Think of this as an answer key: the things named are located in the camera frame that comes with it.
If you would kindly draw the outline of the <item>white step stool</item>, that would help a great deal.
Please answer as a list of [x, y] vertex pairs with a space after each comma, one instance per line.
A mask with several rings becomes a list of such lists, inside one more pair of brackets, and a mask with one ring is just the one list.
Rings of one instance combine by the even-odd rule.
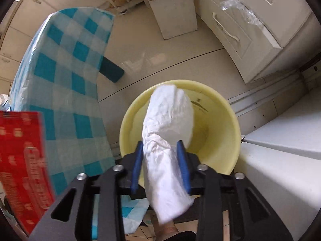
[[194, 0], [147, 0], [163, 39], [197, 30]]

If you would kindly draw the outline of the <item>yellow plastic bucket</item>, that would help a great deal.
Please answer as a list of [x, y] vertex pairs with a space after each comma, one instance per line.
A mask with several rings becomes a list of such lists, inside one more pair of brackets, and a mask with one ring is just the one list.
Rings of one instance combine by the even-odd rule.
[[[190, 98], [194, 110], [193, 136], [187, 151], [198, 156], [201, 163], [216, 172], [229, 175], [235, 167], [241, 148], [241, 129], [230, 104], [214, 89], [196, 81], [171, 80]], [[129, 106], [122, 119], [119, 147], [122, 156], [133, 153], [142, 139], [143, 120], [152, 86], [141, 93]]]

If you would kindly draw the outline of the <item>white kitchen cabinets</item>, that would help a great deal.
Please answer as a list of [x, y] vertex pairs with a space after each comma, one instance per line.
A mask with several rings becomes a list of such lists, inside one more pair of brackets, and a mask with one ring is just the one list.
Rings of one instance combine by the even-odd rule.
[[320, 52], [320, 27], [305, 0], [196, 0], [196, 10], [243, 81], [301, 67]]

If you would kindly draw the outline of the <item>red snack bag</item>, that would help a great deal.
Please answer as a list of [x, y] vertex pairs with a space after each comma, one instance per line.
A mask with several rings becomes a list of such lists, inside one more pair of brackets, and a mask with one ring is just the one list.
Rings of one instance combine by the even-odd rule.
[[1, 183], [17, 221], [31, 234], [54, 202], [40, 113], [1, 111]]

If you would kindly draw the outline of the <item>white paper towel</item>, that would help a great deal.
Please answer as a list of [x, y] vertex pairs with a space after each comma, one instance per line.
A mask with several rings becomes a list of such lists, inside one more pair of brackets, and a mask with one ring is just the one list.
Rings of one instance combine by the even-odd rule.
[[173, 84], [156, 87], [143, 121], [144, 181], [147, 199], [163, 225], [182, 215], [194, 202], [182, 180], [177, 143], [188, 147], [194, 110], [184, 90]]

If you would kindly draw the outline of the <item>blue checkered tablecloth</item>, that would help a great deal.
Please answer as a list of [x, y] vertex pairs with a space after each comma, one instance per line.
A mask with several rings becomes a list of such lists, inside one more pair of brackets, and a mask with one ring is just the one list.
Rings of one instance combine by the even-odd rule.
[[113, 23], [113, 14], [93, 7], [50, 14], [16, 73], [9, 111], [40, 113], [54, 200], [78, 174], [97, 176], [115, 165], [97, 96]]

